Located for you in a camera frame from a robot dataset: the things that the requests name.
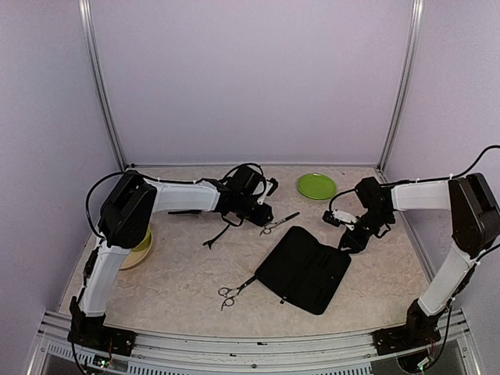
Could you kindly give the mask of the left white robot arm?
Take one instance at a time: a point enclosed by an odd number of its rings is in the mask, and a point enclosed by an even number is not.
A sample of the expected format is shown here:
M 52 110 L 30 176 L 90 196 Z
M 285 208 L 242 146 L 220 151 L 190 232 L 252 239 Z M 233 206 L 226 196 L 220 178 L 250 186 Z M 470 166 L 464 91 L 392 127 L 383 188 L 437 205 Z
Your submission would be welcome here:
M 126 170 L 95 186 L 114 177 L 118 181 L 102 203 L 98 221 L 89 223 L 96 245 L 85 264 L 80 293 L 70 303 L 72 339 L 95 348 L 109 340 L 104 325 L 109 292 L 125 258 L 145 239 L 153 213 L 218 213 L 223 219 L 233 214 L 238 226 L 248 221 L 264 227 L 273 219 L 265 200 L 278 187 L 253 162 L 235 166 L 220 179 L 165 180 Z

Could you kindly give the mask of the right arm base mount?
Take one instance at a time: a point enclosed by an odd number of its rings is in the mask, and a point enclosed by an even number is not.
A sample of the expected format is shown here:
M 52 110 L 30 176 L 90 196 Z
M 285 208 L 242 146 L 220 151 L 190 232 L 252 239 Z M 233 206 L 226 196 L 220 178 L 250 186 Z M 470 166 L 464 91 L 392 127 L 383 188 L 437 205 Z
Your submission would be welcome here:
M 410 330 L 406 325 L 375 330 L 372 336 L 378 355 L 404 352 L 441 340 L 437 329 Z

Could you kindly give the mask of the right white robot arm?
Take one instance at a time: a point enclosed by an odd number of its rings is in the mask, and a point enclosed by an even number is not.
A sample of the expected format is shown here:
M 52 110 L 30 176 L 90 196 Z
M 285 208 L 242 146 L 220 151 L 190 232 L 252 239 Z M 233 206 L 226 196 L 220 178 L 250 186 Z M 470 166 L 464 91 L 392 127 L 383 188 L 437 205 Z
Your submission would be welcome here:
M 415 347 L 430 336 L 441 314 L 465 287 L 480 261 L 499 236 L 499 204 L 481 173 L 440 180 L 384 185 L 376 178 L 362 179 L 354 188 L 361 216 L 337 209 L 334 223 L 345 226 L 339 248 L 362 252 L 372 237 L 382 238 L 395 223 L 396 211 L 446 210 L 452 218 L 452 244 L 427 290 L 407 311 L 400 341 Z

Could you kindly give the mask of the black tool pouch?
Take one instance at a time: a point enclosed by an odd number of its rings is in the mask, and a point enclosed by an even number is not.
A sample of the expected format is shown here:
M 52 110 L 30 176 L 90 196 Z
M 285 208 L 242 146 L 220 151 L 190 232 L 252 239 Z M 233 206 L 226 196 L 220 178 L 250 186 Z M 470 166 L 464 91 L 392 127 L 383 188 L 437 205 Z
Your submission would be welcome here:
M 278 297 L 319 316 L 334 297 L 351 256 L 321 244 L 305 228 L 291 227 L 255 271 L 255 278 Z

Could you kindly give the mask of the silver scissors black blades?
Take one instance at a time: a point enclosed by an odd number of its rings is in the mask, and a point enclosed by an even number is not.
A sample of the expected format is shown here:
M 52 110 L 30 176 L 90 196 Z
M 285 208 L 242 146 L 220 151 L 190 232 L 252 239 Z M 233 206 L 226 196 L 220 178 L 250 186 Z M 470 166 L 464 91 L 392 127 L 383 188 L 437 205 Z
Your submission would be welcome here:
M 293 212 L 292 214 L 280 219 L 280 220 L 277 220 L 277 221 L 274 221 L 274 222 L 271 222 L 271 223 L 268 223 L 266 224 L 263 229 L 261 230 L 261 232 L 259 233 L 260 236 L 262 236 L 263 234 L 267 235 L 267 234 L 271 234 L 272 233 L 272 230 L 278 226 L 280 226 L 281 224 L 283 223 L 286 223 L 292 219 L 294 219 L 295 217 L 299 216 L 300 215 L 300 212 Z

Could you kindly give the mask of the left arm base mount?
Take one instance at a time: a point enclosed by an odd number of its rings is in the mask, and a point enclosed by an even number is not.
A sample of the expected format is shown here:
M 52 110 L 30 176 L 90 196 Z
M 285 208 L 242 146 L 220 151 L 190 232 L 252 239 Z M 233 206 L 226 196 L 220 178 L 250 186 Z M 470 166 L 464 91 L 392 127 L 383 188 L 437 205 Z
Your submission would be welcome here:
M 132 330 L 103 324 L 105 316 L 77 317 L 71 320 L 68 341 L 111 355 L 131 356 L 137 334 Z

